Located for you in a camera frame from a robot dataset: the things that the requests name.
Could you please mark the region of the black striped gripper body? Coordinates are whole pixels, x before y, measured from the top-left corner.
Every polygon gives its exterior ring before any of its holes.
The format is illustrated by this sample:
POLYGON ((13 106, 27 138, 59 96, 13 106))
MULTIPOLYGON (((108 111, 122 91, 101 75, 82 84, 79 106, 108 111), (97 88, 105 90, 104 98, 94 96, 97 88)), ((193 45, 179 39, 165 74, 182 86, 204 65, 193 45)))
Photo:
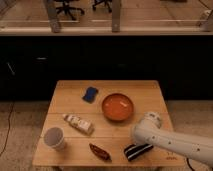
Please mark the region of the black striped gripper body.
POLYGON ((128 161, 136 159, 138 156, 148 152, 153 148, 151 144, 136 145, 131 144, 124 149, 124 154, 128 161))

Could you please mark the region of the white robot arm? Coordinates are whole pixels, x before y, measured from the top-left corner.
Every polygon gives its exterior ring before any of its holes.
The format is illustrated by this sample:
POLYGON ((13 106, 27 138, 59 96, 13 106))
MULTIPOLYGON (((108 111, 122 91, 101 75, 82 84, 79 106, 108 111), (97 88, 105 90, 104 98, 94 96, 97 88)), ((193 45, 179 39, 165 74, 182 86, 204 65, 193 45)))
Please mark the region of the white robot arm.
POLYGON ((128 161, 159 147, 213 167, 213 138, 195 136, 161 128, 161 116, 147 112, 133 127, 133 144, 124 149, 128 161))

